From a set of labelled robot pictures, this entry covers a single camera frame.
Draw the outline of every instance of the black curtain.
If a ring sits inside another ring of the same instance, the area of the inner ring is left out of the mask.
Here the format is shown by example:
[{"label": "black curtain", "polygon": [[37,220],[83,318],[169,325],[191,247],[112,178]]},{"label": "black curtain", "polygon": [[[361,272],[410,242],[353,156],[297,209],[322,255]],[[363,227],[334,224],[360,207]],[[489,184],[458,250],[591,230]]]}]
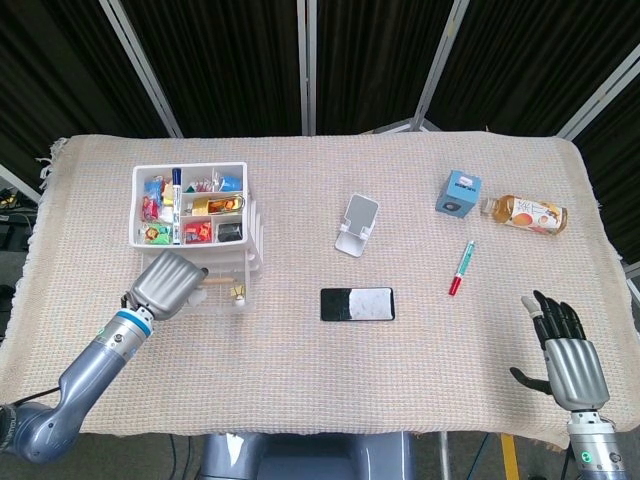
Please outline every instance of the black curtain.
[{"label": "black curtain", "polygon": [[126,0],[187,137],[300,135],[296,0]]},{"label": "black curtain", "polygon": [[96,0],[0,2],[0,162],[31,187],[57,138],[166,136]]},{"label": "black curtain", "polygon": [[628,263],[640,261],[640,77],[575,139],[605,229]]},{"label": "black curtain", "polygon": [[637,1],[473,1],[427,119],[554,135],[638,43]]},{"label": "black curtain", "polygon": [[318,134],[413,117],[451,0],[319,0]]}]

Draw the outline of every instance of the cable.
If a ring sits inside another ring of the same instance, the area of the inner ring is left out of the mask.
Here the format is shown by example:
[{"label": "cable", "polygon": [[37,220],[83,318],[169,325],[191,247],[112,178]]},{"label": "cable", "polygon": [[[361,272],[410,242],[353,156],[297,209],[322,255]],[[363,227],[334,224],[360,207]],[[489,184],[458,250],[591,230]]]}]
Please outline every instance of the cable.
[{"label": "cable", "polygon": [[173,434],[169,434],[169,440],[171,441],[171,454],[173,455],[173,467],[171,468],[171,475],[169,476],[169,480],[173,480],[173,477],[176,474],[176,442],[173,440]]},{"label": "cable", "polygon": [[567,452],[564,454],[564,465],[562,466],[562,474],[560,475],[560,480],[565,480],[567,477],[567,467],[569,466],[569,457],[571,452],[571,443],[567,447]]},{"label": "cable", "polygon": [[182,480],[186,480],[187,472],[189,471],[189,463],[191,463],[191,437],[187,437],[189,439],[189,449],[187,453],[187,463],[184,465],[184,471],[182,472]]},{"label": "cable", "polygon": [[476,467],[478,466],[478,460],[480,460],[480,456],[484,451],[484,447],[487,444],[487,439],[489,438],[489,434],[486,433],[484,438],[482,439],[482,443],[480,444],[480,448],[478,448],[478,453],[476,453],[476,458],[473,459],[473,463],[471,464],[471,470],[469,470],[469,475],[467,475],[467,480],[471,480],[473,478],[473,474],[475,473]]},{"label": "cable", "polygon": [[29,400],[33,400],[34,398],[44,397],[45,395],[49,395],[50,393],[57,392],[60,390],[60,387],[52,388],[51,390],[45,390],[44,392],[36,393],[33,395],[29,395],[28,397],[21,398],[17,402],[13,402],[13,404],[18,407],[22,405],[24,402],[28,402]]},{"label": "cable", "polygon": [[27,225],[29,225],[29,231],[33,235],[33,227],[31,226],[31,220],[29,220],[29,217],[27,217],[24,213],[12,213],[12,215],[20,215],[21,217],[24,217],[24,219],[27,221]]}]

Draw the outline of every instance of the beige tablecloth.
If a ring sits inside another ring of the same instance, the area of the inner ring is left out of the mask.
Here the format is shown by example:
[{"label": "beige tablecloth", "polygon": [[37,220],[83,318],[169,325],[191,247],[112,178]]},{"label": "beige tablecloth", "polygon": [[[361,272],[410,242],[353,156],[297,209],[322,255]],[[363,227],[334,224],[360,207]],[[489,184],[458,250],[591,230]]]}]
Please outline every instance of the beige tablecloth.
[{"label": "beige tablecloth", "polygon": [[[257,307],[184,316],[156,332],[88,415],[84,431],[485,430],[566,445],[567,412],[520,386],[544,377],[520,296],[538,288],[581,315],[619,429],[640,423],[640,346],[630,296],[576,148],[488,133],[226,140],[72,138],[54,158],[0,349],[0,401],[55,386],[119,306],[140,256],[127,244],[135,165],[246,161],[265,213]],[[566,206],[557,237],[434,211],[451,169],[482,197],[517,193]],[[333,247],[352,193],[380,203],[359,259]],[[447,290],[467,240],[460,292]],[[323,287],[390,286],[393,322],[325,323]],[[53,403],[56,396],[43,399]]]}]

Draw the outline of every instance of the blue ring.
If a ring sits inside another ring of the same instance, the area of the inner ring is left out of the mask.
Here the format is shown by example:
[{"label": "blue ring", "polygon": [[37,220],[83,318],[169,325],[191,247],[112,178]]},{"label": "blue ring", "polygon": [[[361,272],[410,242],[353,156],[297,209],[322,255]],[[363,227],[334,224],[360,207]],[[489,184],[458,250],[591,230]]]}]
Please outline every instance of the blue ring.
[{"label": "blue ring", "polygon": [[116,317],[125,318],[127,320],[132,321],[140,330],[142,330],[144,332],[144,334],[147,336],[147,338],[151,335],[151,330],[149,330],[149,327],[147,327],[135,315],[132,315],[131,313],[127,312],[126,310],[119,310],[118,313],[116,313]]}]

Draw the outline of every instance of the beverage bottle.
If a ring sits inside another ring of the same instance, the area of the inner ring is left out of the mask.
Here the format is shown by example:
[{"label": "beverage bottle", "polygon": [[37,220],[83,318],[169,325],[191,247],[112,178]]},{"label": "beverage bottle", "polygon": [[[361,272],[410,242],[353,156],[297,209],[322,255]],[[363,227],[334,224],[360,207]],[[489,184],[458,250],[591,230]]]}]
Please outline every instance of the beverage bottle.
[{"label": "beverage bottle", "polygon": [[482,213],[498,223],[526,228],[545,235],[556,235],[567,226],[567,209],[552,203],[534,202],[514,195],[488,198]]}]

